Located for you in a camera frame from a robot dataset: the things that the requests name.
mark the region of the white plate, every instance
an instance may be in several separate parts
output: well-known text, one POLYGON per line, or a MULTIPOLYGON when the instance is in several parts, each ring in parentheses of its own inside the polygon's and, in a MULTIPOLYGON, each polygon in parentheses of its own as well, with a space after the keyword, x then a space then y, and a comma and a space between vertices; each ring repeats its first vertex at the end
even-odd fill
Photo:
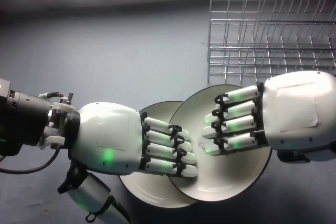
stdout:
POLYGON ((264 171, 271 156, 271 148, 264 147, 229 156, 208 156, 198 143, 212 144, 202 137, 204 116, 215 109, 217 95, 239 89, 232 85, 206 88, 186 100, 175 112, 170 123, 188 130, 197 157, 198 176, 186 179, 171 177, 184 194, 203 201, 219 201, 233 197, 255 182, 264 171))
MULTIPOLYGON (((147 112, 152 118, 169 122, 182 103, 178 101, 160 102, 143 109, 140 113, 147 112)), ((197 202, 176 189, 167 176, 133 173, 119 177, 132 194, 153 206, 180 208, 197 202)))

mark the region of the dish rack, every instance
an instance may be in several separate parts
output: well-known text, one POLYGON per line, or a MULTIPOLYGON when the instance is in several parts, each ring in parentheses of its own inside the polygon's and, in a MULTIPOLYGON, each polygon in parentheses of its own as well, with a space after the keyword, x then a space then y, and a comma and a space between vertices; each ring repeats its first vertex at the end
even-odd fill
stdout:
POLYGON ((318 70, 336 74, 336 0, 211 0, 212 75, 265 81, 318 70))

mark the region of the wall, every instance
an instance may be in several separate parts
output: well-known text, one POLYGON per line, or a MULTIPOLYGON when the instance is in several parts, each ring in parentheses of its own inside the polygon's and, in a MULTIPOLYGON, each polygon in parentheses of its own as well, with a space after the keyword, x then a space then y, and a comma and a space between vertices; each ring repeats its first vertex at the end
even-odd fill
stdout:
MULTIPOLYGON (((207 18, 207 2, 4 18, 0 76, 22 92, 74 92, 76 108, 110 101, 140 110, 185 100, 208 85, 207 18)), ((33 168, 51 155, 23 147, 1 167, 33 168)), ((335 161, 283 164, 274 152, 260 180, 242 194, 175 210, 140 202, 117 176, 99 177, 133 223, 335 223, 334 167, 335 161)), ((0 174, 1 223, 85 223, 86 213, 56 190, 68 168, 67 152, 61 151, 39 173, 0 174)))

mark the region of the ceramic plate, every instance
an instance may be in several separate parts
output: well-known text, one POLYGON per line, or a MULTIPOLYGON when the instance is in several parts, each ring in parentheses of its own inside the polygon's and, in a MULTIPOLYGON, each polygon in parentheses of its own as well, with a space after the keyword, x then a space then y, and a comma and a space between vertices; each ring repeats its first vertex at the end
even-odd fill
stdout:
POLYGON ((239 88, 232 85, 206 88, 186 100, 170 121, 189 131, 198 169, 196 178, 170 179, 181 192, 194 199, 219 201, 238 195, 259 178, 269 161, 270 147, 229 156, 208 156, 198 145, 212 144, 212 140, 202 137, 202 129, 205 127, 204 116, 215 109, 214 98, 239 88))
MULTIPOLYGON (((178 101, 161 102, 143 109, 140 113, 147 112, 152 118, 169 122, 181 104, 178 101)), ((120 176, 120 180, 137 198, 153 206, 180 208, 196 202, 176 189, 167 176, 133 173, 120 176)))

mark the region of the plate rim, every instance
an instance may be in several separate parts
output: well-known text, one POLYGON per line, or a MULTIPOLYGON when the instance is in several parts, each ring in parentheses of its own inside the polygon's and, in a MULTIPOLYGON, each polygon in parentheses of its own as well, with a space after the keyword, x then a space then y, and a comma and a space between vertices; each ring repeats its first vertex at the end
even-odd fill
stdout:
MULTIPOLYGON (((147 109, 147 108, 149 108, 149 107, 151 107, 151 106, 154 106, 154 105, 157 105, 157 104, 160 104, 160 103, 166 103, 166 102, 180 102, 180 103, 181 103, 180 106, 184 103, 183 101, 178 101, 178 100, 163 101, 163 102, 157 102, 157 103, 148 105, 147 107, 143 108, 142 110, 145 110, 145 109, 147 109)), ((181 209, 181 208, 186 208, 186 207, 194 206, 195 204, 198 204, 198 202, 199 202, 199 200, 194 199, 194 198, 188 196, 187 194, 184 194, 183 192, 181 192, 181 191, 178 189, 179 192, 181 192, 184 196, 187 196, 187 197, 189 197, 190 199, 194 199, 195 202, 191 203, 190 205, 180 206, 180 207, 161 207, 161 206, 157 206, 157 205, 152 205, 152 204, 150 204, 150 203, 148 203, 148 202, 145 202, 145 201, 143 201, 142 199, 138 198, 138 197, 137 197, 136 195, 134 195, 131 191, 129 191, 129 189, 127 188, 127 186, 126 186, 126 185, 124 184, 124 182, 122 181, 120 175, 118 175, 118 177, 119 177, 119 180, 120 180, 121 184, 122 184, 122 185, 124 186, 124 188, 128 191, 128 193, 130 193, 131 195, 133 195, 133 196, 134 196, 135 198, 137 198, 138 200, 140 200, 140 201, 142 201, 142 202, 144 202, 144 203, 146 203, 146 204, 148 204, 148 205, 150 205, 150 206, 152 206, 152 207, 157 207, 157 208, 161 208, 161 209, 181 209)))
MULTIPOLYGON (((188 101, 188 100, 189 100, 191 97, 193 97, 194 95, 196 95, 196 94, 202 92, 203 90, 206 90, 206 89, 209 89, 209 88, 212 88, 212 87, 216 87, 216 86, 227 86, 227 85, 229 85, 229 86, 239 87, 239 88, 241 88, 241 89, 243 88, 243 87, 238 86, 238 85, 231 85, 231 84, 217 84, 217 85, 209 86, 209 87, 206 87, 206 88, 204 88, 204 89, 202 89, 202 90, 199 90, 198 92, 194 93, 192 96, 190 96, 189 98, 187 98, 183 103, 185 103, 186 101, 188 101)), ((174 117, 174 115, 176 114, 176 112, 180 109, 180 107, 175 111, 175 113, 173 114, 172 118, 174 117)), ((255 179, 255 180, 248 186, 248 187, 246 187, 244 190, 242 190, 239 194, 236 194, 235 196, 231 196, 231 197, 226 198, 226 199, 213 200, 213 201, 202 200, 202 199, 196 199, 196 198, 194 198, 194 197, 192 197, 192 196, 190 196, 190 195, 188 195, 188 194, 182 192, 182 191, 181 191, 181 190, 180 190, 180 189, 179 189, 179 188, 172 182, 171 177, 168 176, 168 178, 169 178, 169 180, 172 182, 172 184, 173 184, 173 185, 174 185, 174 186, 175 186, 181 193, 183 193, 184 195, 186 195, 186 196, 188 196, 188 197, 190 197, 190 198, 193 198, 193 199, 195 199, 195 200, 197 200, 197 201, 201 201, 201 202, 219 202, 219 201, 229 200, 229 199, 233 199, 233 198, 237 197, 238 195, 240 195, 240 194, 242 194, 243 192, 245 192, 245 191, 246 191, 248 188, 250 188, 252 185, 254 185, 254 183, 255 183, 255 182, 261 177, 261 175, 264 173, 264 171, 265 171, 265 169, 266 169, 266 167, 267 167, 267 165, 268 165, 268 162, 269 162, 269 160, 270 160, 270 158, 271 158, 272 152, 273 152, 273 148, 270 148, 270 152, 269 152, 267 161, 266 161, 266 163, 265 163, 265 165, 264 165, 264 167, 263 167, 261 173, 258 175, 258 177, 257 177, 257 178, 256 178, 256 179, 255 179)))

